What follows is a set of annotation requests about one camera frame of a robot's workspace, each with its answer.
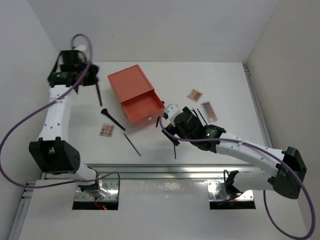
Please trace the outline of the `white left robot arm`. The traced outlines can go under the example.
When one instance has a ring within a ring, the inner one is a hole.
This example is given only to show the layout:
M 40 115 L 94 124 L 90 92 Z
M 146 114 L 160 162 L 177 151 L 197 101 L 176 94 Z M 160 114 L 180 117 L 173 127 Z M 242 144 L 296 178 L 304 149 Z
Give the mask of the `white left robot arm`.
M 76 49 L 62 50 L 48 76 L 49 100 L 43 128 L 37 141 L 29 144 L 29 152 L 43 173 L 75 180 L 82 192 L 102 199 L 102 181 L 97 171 L 81 163 L 79 151 L 69 144 L 68 127 L 71 108 L 78 88 L 72 86 L 83 75 L 88 62 L 86 55 Z

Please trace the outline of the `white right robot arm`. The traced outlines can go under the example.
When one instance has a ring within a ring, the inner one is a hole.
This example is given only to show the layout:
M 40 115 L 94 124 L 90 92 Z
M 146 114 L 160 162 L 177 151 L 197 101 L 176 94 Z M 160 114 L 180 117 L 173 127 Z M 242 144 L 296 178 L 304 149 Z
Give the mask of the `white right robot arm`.
M 162 132 L 178 146 L 189 142 L 206 152 L 229 156 L 257 168 L 227 174 L 223 191 L 231 198 L 247 190 L 270 190 L 288 199 L 297 199 L 307 167 L 300 152 L 294 147 L 286 150 L 261 146 L 237 137 L 216 125 L 203 125 L 188 107 L 179 109 L 170 104 L 164 110 L 169 125 Z

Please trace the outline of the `black powder brush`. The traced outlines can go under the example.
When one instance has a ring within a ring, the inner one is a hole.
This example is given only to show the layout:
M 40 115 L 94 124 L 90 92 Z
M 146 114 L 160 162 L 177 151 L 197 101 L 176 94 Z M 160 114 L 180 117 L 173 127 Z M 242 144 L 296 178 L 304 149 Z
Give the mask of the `black powder brush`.
M 126 129 L 117 121 L 115 120 L 108 112 L 108 110 L 106 108 L 103 108 L 100 112 L 102 115 L 106 116 L 107 118 L 109 118 L 114 124 L 116 124 L 119 128 L 121 128 L 123 131 L 125 131 Z

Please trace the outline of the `orange drawer box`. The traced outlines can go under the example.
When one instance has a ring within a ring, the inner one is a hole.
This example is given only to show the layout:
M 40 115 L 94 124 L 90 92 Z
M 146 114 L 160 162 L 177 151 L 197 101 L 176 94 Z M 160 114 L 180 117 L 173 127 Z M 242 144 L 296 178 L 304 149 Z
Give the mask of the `orange drawer box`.
M 140 119 L 134 101 L 137 97 L 153 92 L 154 87 L 138 64 L 125 68 L 107 76 L 112 90 L 115 92 L 122 108 L 129 119 Z

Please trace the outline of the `black fan brush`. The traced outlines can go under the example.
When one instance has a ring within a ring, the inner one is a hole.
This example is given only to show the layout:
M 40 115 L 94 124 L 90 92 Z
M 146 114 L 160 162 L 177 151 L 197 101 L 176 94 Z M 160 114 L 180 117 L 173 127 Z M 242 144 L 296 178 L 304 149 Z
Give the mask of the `black fan brush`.
M 85 82 L 87 86 L 95 85 L 98 100 L 99 100 L 99 105 L 102 107 L 103 102 L 102 102 L 101 91 L 99 86 L 99 78 L 97 77 L 98 72 L 99 72 L 99 67 L 97 65 L 92 64 L 88 70 L 88 75 Z

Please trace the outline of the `orange drawer with white knob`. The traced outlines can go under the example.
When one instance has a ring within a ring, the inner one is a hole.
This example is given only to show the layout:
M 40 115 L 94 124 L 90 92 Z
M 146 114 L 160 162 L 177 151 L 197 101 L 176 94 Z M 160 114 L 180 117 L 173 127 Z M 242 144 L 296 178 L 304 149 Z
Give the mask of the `orange drawer with white knob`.
M 133 127 L 156 121 L 165 106 L 154 90 L 150 90 L 121 103 L 124 114 Z

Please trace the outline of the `thin black makeup brush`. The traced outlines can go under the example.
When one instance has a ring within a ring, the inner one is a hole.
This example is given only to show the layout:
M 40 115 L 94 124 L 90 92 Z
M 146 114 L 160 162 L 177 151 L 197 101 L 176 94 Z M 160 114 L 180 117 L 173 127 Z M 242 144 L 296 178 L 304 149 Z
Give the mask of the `thin black makeup brush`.
M 123 133 L 123 135 L 125 136 L 125 138 L 127 139 L 127 141 L 129 142 L 129 144 L 133 147 L 133 149 L 136 151 L 136 153 L 141 157 L 142 155 L 139 153 L 139 151 L 137 150 L 137 148 L 134 146 L 134 144 L 132 143 L 132 141 L 129 139 L 129 137 Z

